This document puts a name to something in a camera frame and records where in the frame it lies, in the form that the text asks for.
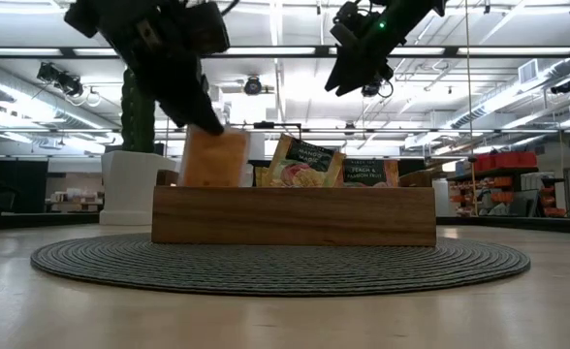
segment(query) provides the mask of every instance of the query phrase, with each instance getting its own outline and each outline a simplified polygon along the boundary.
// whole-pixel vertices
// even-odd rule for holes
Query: wooden crate
[[[434,246],[431,188],[157,186],[161,243]]]

